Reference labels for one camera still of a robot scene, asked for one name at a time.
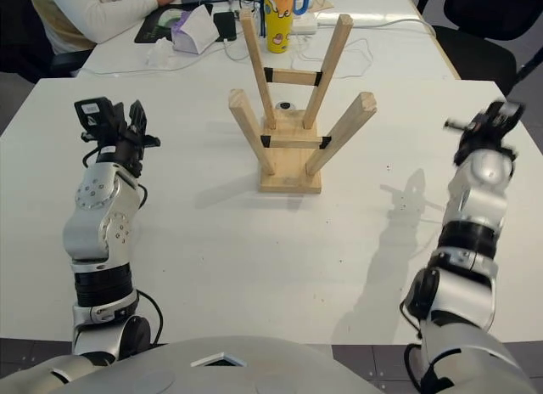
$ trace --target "wooden stool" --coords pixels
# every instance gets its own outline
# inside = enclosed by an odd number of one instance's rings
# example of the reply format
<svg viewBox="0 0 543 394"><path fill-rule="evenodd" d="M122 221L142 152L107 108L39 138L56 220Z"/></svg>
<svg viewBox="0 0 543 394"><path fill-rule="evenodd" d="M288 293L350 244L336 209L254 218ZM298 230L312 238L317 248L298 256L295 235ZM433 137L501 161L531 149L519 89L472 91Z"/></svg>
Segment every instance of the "wooden stool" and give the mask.
<svg viewBox="0 0 543 394"><path fill-rule="evenodd" d="M260 129L243 90L230 92L229 107L262 167L260 191L321 193L322 167L377 111L372 93L360 93L326 137L316 133L315 119L353 26L347 14L339 16L321 71L264 67L252 14L240 15L260 97L264 129ZM315 86L307 110L275 110L268 82Z"/></svg>

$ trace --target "white table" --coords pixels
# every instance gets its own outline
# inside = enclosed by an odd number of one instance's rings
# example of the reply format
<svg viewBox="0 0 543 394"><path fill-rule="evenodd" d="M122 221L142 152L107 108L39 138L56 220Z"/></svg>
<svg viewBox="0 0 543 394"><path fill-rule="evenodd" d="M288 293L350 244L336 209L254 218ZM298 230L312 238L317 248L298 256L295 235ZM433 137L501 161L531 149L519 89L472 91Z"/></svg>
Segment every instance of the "white table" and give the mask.
<svg viewBox="0 0 543 394"><path fill-rule="evenodd" d="M75 299L62 229L83 176L72 104L107 96L140 99L148 133L137 214L135 285L165 314L163 341L205 335L268 335L304 343L389 344L414 338L398 313L437 242L459 137L447 117L468 121L499 96L489 82L333 81L317 124L336 121L359 91L378 113L322 171L314 196L259 194L258 167L217 80L180 95L179 79L40 81L0 138L0 335L69 340ZM307 95L298 90L293 99ZM493 332L505 341L543 339L540 214L543 158L522 126L520 152L496 260ZM403 192L393 197L395 189ZM155 324L150 307L141 305Z"/></svg>
<svg viewBox="0 0 543 394"><path fill-rule="evenodd" d="M348 13L355 18L357 25L376 25L404 18L419 18L411 0L329 0L335 7L324 11L324 14ZM217 4L215 11L227 10L227 5ZM229 59L222 43L214 43L204 52L205 59L187 69L179 71L152 72L146 66L146 58L150 44L136 44L134 37L140 25L132 27L129 31L120 34L108 42L98 45L80 77L99 76L96 73L106 73L105 76L132 76L135 70L147 70L147 76L153 78L168 78L173 75L179 77L180 82L197 83L202 76L216 79L231 79L235 81L239 73L252 73L249 59L241 62L234 62ZM332 35L331 28L321 28L311 38L311 45L304 53L321 58L321 53L326 49ZM363 74L365 78L405 78L405 79L453 79L455 73L444 59L439 46L428 34L423 25L416 23L402 23L386 29L362 30L353 29L349 42L360 38L366 38L370 48L373 61L368 61L361 53L345 53L339 62L340 72L343 75ZM298 46L296 39L291 39L291 50L284 54L273 54L265 49L262 39L264 61L271 67L290 68L292 58L296 56L295 47ZM358 42L350 49L361 50L367 57L364 42ZM243 57L247 48L243 36L240 35L237 42L230 48L229 52L236 58ZM195 56L189 54L178 54L171 60L171 68L190 65L196 60ZM318 62L306 62L304 68L320 69Z"/></svg>

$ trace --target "person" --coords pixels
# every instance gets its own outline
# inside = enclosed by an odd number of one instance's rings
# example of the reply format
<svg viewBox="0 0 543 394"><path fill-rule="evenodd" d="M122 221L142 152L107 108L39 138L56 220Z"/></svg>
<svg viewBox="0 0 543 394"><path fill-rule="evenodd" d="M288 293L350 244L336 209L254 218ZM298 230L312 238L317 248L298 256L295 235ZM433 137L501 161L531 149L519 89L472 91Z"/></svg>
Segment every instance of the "person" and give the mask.
<svg viewBox="0 0 543 394"><path fill-rule="evenodd" d="M31 0L55 54L88 50L174 0Z"/></svg>

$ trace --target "chair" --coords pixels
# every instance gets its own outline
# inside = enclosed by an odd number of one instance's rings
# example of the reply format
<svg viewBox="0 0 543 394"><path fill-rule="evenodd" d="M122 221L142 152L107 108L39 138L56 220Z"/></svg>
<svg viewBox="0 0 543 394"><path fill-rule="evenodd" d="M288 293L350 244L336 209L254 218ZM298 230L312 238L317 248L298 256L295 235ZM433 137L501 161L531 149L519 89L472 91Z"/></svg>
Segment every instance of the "chair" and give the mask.
<svg viewBox="0 0 543 394"><path fill-rule="evenodd" d="M429 0L419 0L424 11ZM543 48L517 71L507 49L485 39L513 40L540 17L543 0L445 0L445 16L459 27L435 26L437 40L463 80L493 81L508 95L543 61Z"/></svg>
<svg viewBox="0 0 543 394"><path fill-rule="evenodd" d="M0 71L17 73L29 82L70 77L92 52L54 55L31 0L0 0L0 27Z"/></svg>

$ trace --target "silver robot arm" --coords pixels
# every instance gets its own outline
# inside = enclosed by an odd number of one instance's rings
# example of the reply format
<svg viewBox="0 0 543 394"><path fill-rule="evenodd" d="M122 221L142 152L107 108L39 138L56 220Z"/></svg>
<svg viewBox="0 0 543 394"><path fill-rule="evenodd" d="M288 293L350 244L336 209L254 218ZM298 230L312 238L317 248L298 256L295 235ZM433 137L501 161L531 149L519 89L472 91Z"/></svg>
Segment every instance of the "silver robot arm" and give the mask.
<svg viewBox="0 0 543 394"><path fill-rule="evenodd" d="M97 141L91 154L98 156L76 191L76 210L63 234L76 281L73 353L105 365L149 349L148 321L135 315L138 293L132 286L129 241L132 220L147 194L137 182L143 151L160 141L145 135L147 119L138 101L130 109L130 126L123 105L106 98L75 106L85 128L81 138ZM138 187L145 191L142 201Z"/></svg>
<svg viewBox="0 0 543 394"><path fill-rule="evenodd" d="M420 392L535 393L511 354L487 333L495 314L496 243L516 157L501 140L522 113L518 104L495 102L465 128L445 124L464 131L458 169L438 248L401 305L420 324L421 382L410 372Z"/></svg>
<svg viewBox="0 0 543 394"><path fill-rule="evenodd" d="M133 312L130 308L137 303L137 293L122 274L130 273L129 238L139 204L137 180L124 167L104 162L87 168L77 189L76 210L63 234L64 248L76 275L78 302L73 310L76 330L105 324ZM113 285L103 293L98 290L99 284L94 290L90 290L90 284L83 284L92 282L93 277L116 273L123 285Z"/></svg>

